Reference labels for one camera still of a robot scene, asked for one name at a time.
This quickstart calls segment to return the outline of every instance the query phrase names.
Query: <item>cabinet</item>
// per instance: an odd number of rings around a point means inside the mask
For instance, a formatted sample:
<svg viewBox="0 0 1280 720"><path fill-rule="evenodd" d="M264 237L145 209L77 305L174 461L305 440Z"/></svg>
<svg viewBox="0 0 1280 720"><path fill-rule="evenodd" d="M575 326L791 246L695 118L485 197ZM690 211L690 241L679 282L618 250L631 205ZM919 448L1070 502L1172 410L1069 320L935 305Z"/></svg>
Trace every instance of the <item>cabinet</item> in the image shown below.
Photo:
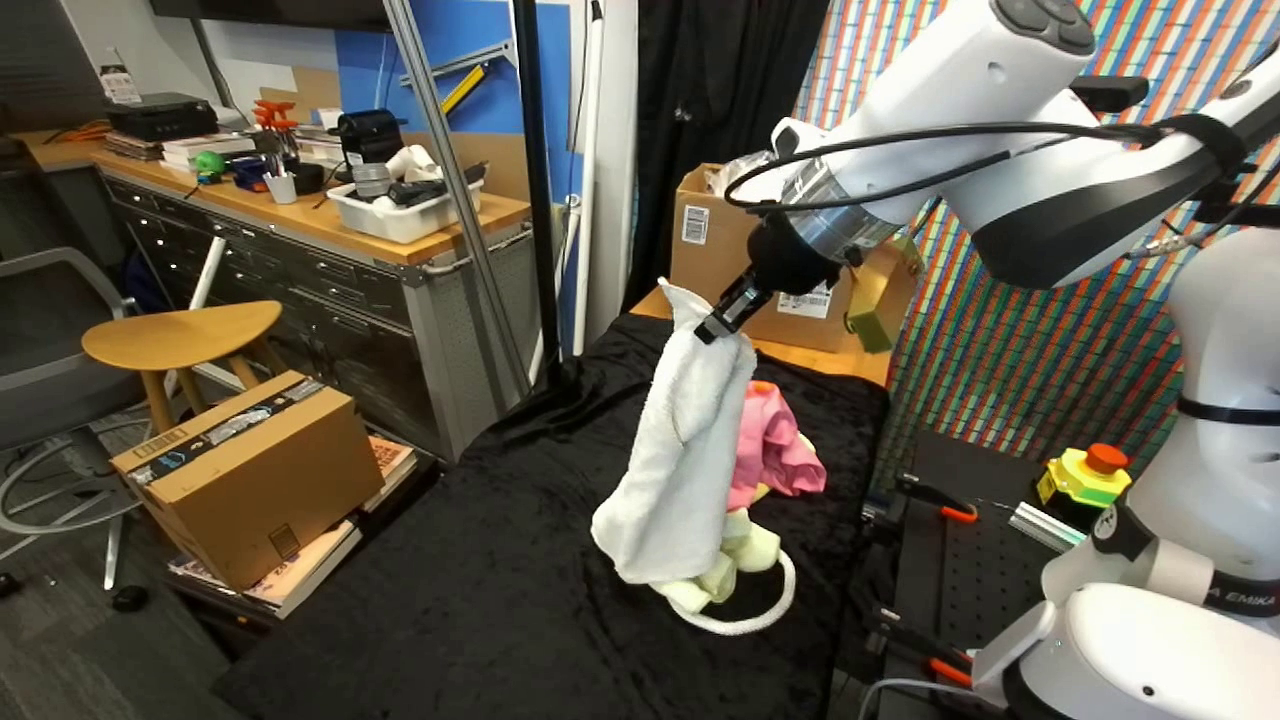
<svg viewBox="0 0 1280 720"><path fill-rule="evenodd" d="M510 372L469 257L375 252L368 241L335 246L311 205L252 209L236 190L183 190L133 170L98 164L103 190L139 261L173 309L195 290L211 237L229 241L211 282L216 300L271 295L285 305L271 330L285 363L354 396L360 411L391 437L450 465L509 406ZM536 341L536 278L523 211L494 211L485 223L489 261L515 326L521 359Z"/></svg>

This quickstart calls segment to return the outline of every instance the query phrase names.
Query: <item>wooden stool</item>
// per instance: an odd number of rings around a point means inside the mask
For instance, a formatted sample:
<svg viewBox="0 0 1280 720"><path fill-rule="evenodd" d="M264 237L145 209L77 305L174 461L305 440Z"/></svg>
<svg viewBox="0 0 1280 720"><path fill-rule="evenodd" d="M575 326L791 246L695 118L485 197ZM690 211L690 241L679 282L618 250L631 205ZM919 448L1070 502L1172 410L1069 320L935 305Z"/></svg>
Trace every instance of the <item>wooden stool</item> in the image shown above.
<svg viewBox="0 0 1280 720"><path fill-rule="evenodd" d="M216 305L195 311L153 311L95 326L78 337L78 347L106 363L134 372L146 391L153 427L173 427L173 410L165 391L165 377L174 372L174 386L193 411L204 410L198 386L193 377L195 363L229 359L245 388L254 386L254 372L245 351L264 347L266 330L281 320L276 300L252 305Z"/></svg>

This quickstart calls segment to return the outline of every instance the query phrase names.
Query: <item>black curtain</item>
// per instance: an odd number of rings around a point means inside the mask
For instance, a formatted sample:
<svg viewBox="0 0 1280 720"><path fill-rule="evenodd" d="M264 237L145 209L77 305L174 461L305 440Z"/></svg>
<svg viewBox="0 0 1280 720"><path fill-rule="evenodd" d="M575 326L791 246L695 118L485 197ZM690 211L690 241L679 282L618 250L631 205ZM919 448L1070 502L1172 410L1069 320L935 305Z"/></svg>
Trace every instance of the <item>black curtain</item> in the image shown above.
<svg viewBox="0 0 1280 720"><path fill-rule="evenodd" d="M829 0L643 0L637 257L626 305L672 265L672 194L702 160L768 143L795 107Z"/></svg>

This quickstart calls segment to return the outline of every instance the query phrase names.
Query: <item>chair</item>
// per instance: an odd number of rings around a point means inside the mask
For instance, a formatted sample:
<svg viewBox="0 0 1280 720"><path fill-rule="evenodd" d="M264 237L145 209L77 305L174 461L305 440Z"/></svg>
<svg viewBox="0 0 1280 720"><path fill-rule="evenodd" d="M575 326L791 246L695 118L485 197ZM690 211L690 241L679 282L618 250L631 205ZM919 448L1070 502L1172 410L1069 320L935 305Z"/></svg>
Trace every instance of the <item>chair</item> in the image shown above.
<svg viewBox="0 0 1280 720"><path fill-rule="evenodd" d="M85 252L38 250L0 261L0 309L0 448L15 452L0 481L0 533L23 535L0 553L0 569L38 535L106 524L103 591L112 609L139 609L145 588L117 588L134 495L89 433L92 421L139 406L139 386L78 351L78 331L112 320L118 295ZM50 458L64 458L71 481L32 488L32 473Z"/></svg>

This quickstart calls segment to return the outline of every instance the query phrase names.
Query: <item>workbench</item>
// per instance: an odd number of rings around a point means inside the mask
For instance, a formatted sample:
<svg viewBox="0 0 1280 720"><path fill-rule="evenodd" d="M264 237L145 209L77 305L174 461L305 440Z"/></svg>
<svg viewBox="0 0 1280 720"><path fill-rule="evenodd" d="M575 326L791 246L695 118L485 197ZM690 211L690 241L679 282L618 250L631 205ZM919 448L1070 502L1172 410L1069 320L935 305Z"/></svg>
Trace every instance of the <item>workbench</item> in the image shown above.
<svg viewBox="0 0 1280 720"><path fill-rule="evenodd" d="M206 305L281 300L271 341L285 363L354 396L383 433L450 465L515 400L510 359L485 309L461 223L411 246L347 231L316 197L271 205L266 194L195 186L92 142L32 143L44 172L95 170L112 211L155 291L183 309L211 241L222 241ZM536 341L528 205L481 194L481 231L515 330L521 368Z"/></svg>

